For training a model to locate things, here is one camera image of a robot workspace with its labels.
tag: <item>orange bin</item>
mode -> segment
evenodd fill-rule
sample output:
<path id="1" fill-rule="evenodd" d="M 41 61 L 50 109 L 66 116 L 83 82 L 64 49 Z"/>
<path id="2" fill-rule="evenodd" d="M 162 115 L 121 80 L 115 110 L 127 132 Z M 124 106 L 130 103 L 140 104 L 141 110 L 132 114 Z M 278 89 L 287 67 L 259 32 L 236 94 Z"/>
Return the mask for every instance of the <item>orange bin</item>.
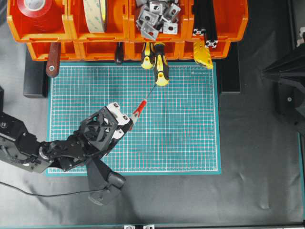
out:
<path id="1" fill-rule="evenodd" d="M 78 42 L 84 61 L 114 61 L 117 42 Z M 129 42 L 124 42 L 124 60 L 129 60 Z"/>
<path id="2" fill-rule="evenodd" d="M 50 42 L 27 43 L 30 55 L 34 61 L 47 61 L 49 57 Z M 61 60 L 78 61 L 81 59 L 81 52 L 76 42 L 61 43 Z"/>
<path id="3" fill-rule="evenodd" d="M 107 17 L 106 33 L 90 33 L 86 24 L 83 0 L 69 0 L 68 21 L 74 41 L 127 41 L 128 0 L 109 0 Z"/>
<path id="4" fill-rule="evenodd" d="M 83 0 L 54 0 L 61 14 L 57 31 L 39 31 L 18 9 L 17 0 L 8 0 L 7 21 L 18 42 L 26 42 L 33 60 L 48 59 L 50 42 L 62 42 L 61 60 L 114 60 L 116 42 L 124 42 L 125 60 L 139 61 L 144 42 L 136 27 L 136 0 L 108 0 L 106 33 L 89 33 Z M 248 22 L 247 0 L 213 0 L 219 43 L 210 48 L 213 59 L 225 58 L 231 42 L 240 41 Z M 168 60 L 193 59 L 193 42 L 203 37 L 193 36 L 194 0 L 179 0 L 181 8 L 177 35 L 159 33 L 157 41 L 165 43 Z"/>
<path id="5" fill-rule="evenodd" d="M 167 60 L 177 60 L 179 52 L 182 48 L 183 42 L 164 42 L 165 56 Z M 130 59 L 133 61 L 141 60 L 141 52 L 143 50 L 144 42 L 130 42 Z"/>
<path id="6" fill-rule="evenodd" d="M 59 10 L 53 20 L 58 22 L 55 31 L 41 31 L 33 26 L 31 20 L 18 9 L 17 0 L 8 0 L 7 22 L 14 39 L 17 42 L 64 42 L 71 41 L 69 24 L 67 21 L 68 0 L 56 0 Z"/>
<path id="7" fill-rule="evenodd" d="M 178 22 L 178 34 L 164 34 L 159 33 L 157 41 L 163 42 L 182 42 L 186 39 L 186 33 L 188 28 L 188 0 L 179 0 L 179 7 L 181 11 L 179 13 Z M 138 19 L 136 0 L 129 0 L 129 40 L 131 42 L 144 42 L 147 39 L 141 36 L 140 30 L 136 27 L 136 21 Z"/>

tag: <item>grid lines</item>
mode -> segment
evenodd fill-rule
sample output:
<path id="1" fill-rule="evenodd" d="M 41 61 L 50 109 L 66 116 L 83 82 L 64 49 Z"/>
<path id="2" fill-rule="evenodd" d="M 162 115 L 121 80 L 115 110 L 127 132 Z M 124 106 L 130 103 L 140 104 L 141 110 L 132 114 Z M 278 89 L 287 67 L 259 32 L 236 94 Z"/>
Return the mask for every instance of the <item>grid lines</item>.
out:
<path id="1" fill-rule="evenodd" d="M 48 140 L 66 139 L 83 119 L 112 102 L 130 116 L 153 85 L 153 71 L 132 63 L 62 64 L 51 79 Z M 133 130 L 103 161 L 124 175 L 219 174 L 215 85 L 213 70 L 170 64 L 170 83 L 154 89 Z M 86 175 L 86 169 L 49 168 L 47 175 Z"/>

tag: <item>masking tape roll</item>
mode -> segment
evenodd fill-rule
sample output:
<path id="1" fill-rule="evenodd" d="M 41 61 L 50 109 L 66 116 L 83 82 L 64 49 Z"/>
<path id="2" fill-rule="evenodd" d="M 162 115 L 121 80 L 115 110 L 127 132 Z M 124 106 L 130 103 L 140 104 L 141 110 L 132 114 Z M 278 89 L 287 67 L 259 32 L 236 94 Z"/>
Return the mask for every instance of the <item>masking tape roll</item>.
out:
<path id="1" fill-rule="evenodd" d="M 89 32 L 106 32 L 107 0 L 83 0 L 83 3 Z"/>

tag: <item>yellow screwdriver handle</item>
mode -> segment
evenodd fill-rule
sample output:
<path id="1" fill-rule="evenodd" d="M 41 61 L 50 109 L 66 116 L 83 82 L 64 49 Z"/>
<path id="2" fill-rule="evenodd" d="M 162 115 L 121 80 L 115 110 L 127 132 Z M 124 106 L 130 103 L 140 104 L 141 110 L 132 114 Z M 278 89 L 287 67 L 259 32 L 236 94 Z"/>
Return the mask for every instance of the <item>yellow screwdriver handle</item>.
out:
<path id="1" fill-rule="evenodd" d="M 153 68 L 154 78 L 158 86 L 165 86 L 169 82 L 169 66 L 164 54 L 165 44 L 157 42 L 154 44 L 155 63 Z"/>
<path id="2" fill-rule="evenodd" d="M 146 42 L 141 53 L 141 66 L 144 69 L 151 69 L 154 65 L 153 44 Z"/>

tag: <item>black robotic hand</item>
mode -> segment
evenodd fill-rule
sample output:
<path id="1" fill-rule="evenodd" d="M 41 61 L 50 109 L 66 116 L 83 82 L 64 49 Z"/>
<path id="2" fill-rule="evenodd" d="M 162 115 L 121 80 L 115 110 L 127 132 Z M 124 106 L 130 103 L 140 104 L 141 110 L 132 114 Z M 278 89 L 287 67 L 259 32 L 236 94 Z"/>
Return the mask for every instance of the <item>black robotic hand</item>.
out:
<path id="1" fill-rule="evenodd" d="M 115 147 L 134 122 L 120 112 L 117 103 L 112 103 L 83 120 L 67 140 L 40 143 L 22 121 L 0 111 L 0 160 L 38 173 L 49 167 L 68 171 L 85 165 L 89 188 L 93 190 L 89 199 L 105 205 L 120 193 L 125 178 L 113 172 L 101 158 Z"/>

